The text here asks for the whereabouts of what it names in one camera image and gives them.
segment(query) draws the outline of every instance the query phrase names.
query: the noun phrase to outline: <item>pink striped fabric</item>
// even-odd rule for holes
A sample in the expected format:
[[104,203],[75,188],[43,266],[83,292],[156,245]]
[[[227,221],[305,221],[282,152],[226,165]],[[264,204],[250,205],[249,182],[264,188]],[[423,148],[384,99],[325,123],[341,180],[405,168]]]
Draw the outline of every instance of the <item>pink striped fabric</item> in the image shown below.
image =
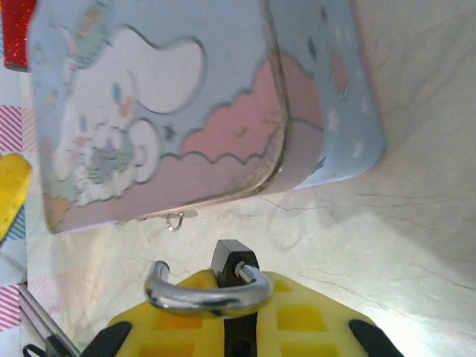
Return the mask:
[[48,314],[60,311],[63,308],[64,303],[63,299],[60,298],[62,294],[58,291],[58,285],[61,285],[64,279],[68,279],[67,274],[37,277],[28,281],[28,290],[42,304],[43,309]]
[[17,106],[0,106],[0,151],[22,151],[22,112]]
[[20,325],[18,285],[0,288],[0,332]]
[[23,150],[36,151],[36,123],[35,112],[30,108],[22,108]]

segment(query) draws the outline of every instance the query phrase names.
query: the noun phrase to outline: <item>white table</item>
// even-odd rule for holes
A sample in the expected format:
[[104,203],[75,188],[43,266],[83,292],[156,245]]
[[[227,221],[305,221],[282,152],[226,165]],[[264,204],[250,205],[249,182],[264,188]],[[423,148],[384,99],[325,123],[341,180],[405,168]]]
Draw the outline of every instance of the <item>white table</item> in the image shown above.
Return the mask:
[[476,3],[357,2],[388,138],[371,173],[207,208],[174,234],[151,219],[60,237],[33,180],[30,289],[79,347],[144,300],[153,260],[177,282],[239,239],[263,270],[368,314],[406,356],[474,355]]

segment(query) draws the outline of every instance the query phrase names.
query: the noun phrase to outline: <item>metal handle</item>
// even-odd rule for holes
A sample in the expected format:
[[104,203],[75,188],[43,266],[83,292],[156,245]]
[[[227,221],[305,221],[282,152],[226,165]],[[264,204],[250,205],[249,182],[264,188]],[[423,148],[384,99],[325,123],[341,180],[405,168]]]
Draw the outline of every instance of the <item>metal handle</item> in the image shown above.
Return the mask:
[[[179,220],[178,223],[177,223],[177,225],[172,225],[172,223],[170,222],[170,220],[171,220],[174,216],[177,216],[177,218],[178,218],[178,220]],[[165,219],[167,220],[167,224],[166,224],[167,229],[168,229],[169,231],[171,231],[171,232],[176,232],[176,231],[178,231],[178,230],[181,228],[181,224],[182,224],[183,221],[184,221],[184,217],[185,217],[185,215],[184,215],[183,212],[180,212],[180,213],[177,214],[177,215],[167,214],[167,215],[166,215],[166,218],[165,218]]]
[[237,264],[235,274],[246,285],[193,289],[167,282],[170,269],[155,262],[144,286],[147,300],[159,309],[196,318],[238,318],[254,314],[273,294],[273,284],[259,269]]

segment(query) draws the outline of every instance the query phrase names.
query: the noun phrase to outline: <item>metal rod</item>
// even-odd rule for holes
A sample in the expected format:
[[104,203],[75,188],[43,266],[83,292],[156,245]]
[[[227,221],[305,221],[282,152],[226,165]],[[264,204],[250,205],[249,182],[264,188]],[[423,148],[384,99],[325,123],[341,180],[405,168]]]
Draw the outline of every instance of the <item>metal rod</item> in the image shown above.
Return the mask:
[[26,301],[22,294],[20,294],[20,312],[31,322],[32,326],[41,336],[42,341],[53,335],[53,331],[45,325],[38,312]]
[[62,331],[62,329],[57,325],[56,322],[51,318],[51,316],[43,309],[43,306],[36,301],[35,297],[28,291],[25,285],[19,286],[19,291],[21,296],[25,301],[30,305],[31,309],[38,315],[41,322],[52,331],[53,334],[63,343],[65,348],[71,354],[71,357],[79,357],[80,351],[74,346],[73,342],[68,338],[68,336]]
[[238,318],[255,313],[273,293],[271,281],[259,269],[241,265],[239,276],[244,286],[222,289],[193,289],[167,282],[165,262],[155,262],[144,291],[147,300],[173,314],[199,318]]
[[39,330],[36,328],[35,324],[31,320],[31,318],[27,315],[27,313],[23,310],[20,309],[20,320],[22,324],[25,322],[26,324],[25,329],[28,331],[29,335],[32,335],[34,339],[36,339],[36,343],[41,342],[42,347],[45,346],[45,338],[42,336],[42,334],[39,332]]

